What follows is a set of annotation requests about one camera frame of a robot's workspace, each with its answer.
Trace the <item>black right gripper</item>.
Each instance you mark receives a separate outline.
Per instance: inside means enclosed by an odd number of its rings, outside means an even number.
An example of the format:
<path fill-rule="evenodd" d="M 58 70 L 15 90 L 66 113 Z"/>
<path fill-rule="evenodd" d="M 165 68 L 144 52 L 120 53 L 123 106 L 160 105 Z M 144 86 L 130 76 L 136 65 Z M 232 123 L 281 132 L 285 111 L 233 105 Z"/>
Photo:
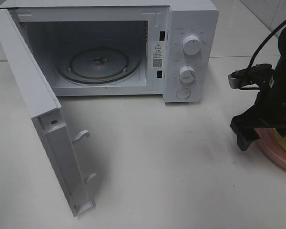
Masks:
<path fill-rule="evenodd" d="M 242 151 L 246 151 L 254 141 L 260 139 L 255 128 L 275 128 L 285 137 L 286 89 L 259 92 L 254 105 L 233 117 L 230 127 L 237 130 L 237 145 Z"/>

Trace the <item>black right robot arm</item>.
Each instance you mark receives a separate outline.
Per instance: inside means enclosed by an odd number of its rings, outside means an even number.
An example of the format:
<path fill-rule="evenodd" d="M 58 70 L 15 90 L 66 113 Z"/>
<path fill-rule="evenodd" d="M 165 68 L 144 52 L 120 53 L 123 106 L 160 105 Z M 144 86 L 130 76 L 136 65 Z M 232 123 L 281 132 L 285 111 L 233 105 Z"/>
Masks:
<path fill-rule="evenodd" d="M 243 151 L 260 139 L 257 129 L 275 128 L 281 136 L 286 136 L 286 27 L 280 33 L 278 49 L 280 58 L 274 69 L 270 64 L 263 63 L 228 76 L 233 89 L 258 85 L 254 105 L 233 117 L 230 123 L 237 136 L 237 144 Z"/>

